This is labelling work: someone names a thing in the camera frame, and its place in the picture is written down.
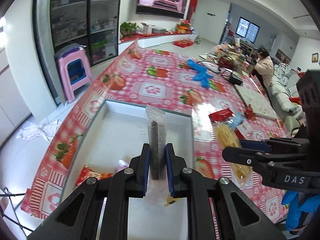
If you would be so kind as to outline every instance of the light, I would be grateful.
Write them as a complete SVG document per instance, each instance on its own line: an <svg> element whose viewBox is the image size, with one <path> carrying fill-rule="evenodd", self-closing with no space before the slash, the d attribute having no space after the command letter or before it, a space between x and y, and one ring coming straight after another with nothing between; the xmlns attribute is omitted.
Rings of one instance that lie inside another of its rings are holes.
<svg viewBox="0 0 320 240"><path fill-rule="evenodd" d="M0 19L0 27L3 27L3 26L5 26L5 17L4 16L1 17L1 19Z"/></svg>
<svg viewBox="0 0 320 240"><path fill-rule="evenodd" d="M8 38L5 32L0 33L0 48L4 47L7 44Z"/></svg>

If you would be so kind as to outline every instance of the pink plastic stool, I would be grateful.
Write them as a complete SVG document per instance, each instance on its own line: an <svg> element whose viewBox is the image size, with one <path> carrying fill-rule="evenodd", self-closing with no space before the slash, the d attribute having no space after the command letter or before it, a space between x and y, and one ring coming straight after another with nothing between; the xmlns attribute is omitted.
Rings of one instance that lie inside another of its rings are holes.
<svg viewBox="0 0 320 240"><path fill-rule="evenodd" d="M92 84L90 64L83 48L73 49L58 59L60 77L67 101L75 100L74 91L79 87Z"/></svg>

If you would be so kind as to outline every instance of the yellow snack package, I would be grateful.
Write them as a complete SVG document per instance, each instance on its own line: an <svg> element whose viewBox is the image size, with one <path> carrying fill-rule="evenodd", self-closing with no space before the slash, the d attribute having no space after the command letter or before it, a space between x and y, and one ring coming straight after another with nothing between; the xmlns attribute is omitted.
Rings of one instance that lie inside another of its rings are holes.
<svg viewBox="0 0 320 240"><path fill-rule="evenodd" d="M222 150L228 146L242 148L239 139L235 132L227 123L217 122L213 124L213 131L217 137L217 140ZM247 180L252 172L252 167L246 165L230 163L236 179L241 187L246 188L248 186Z"/></svg>

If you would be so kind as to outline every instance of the ceiling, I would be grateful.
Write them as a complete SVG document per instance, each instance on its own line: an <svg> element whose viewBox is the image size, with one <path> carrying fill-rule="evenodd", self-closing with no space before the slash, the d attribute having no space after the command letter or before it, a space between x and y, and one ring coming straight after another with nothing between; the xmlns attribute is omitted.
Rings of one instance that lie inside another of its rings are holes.
<svg viewBox="0 0 320 240"><path fill-rule="evenodd" d="M290 34L320 40L320 32L300 0L226 0L238 4Z"/></svg>

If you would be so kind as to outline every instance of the strawberry tablecloth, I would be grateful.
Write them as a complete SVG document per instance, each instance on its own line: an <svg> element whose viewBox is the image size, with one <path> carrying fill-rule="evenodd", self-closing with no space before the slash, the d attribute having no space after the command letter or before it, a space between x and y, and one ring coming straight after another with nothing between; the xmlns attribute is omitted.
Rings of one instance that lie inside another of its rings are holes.
<svg viewBox="0 0 320 240"><path fill-rule="evenodd" d="M226 108L234 113L243 112L244 103L234 86L218 74L210 81L209 89L193 81L196 73L186 64L188 59L172 52L143 49L137 42L130 45L86 90L66 117L41 161L21 209L42 219L55 210L81 135L105 99L151 104L191 115L195 161L206 160L216 179L225 176L237 184L229 163L222 159L208 115ZM245 77L244 86L255 91L260 89L257 80ZM269 119L258 117L249 123L253 129L251 140L268 139L271 133L289 136L285 127ZM287 213L281 205L283 192L263 186L261 180L261 176L253 172L248 188L243 191L276 222Z"/></svg>

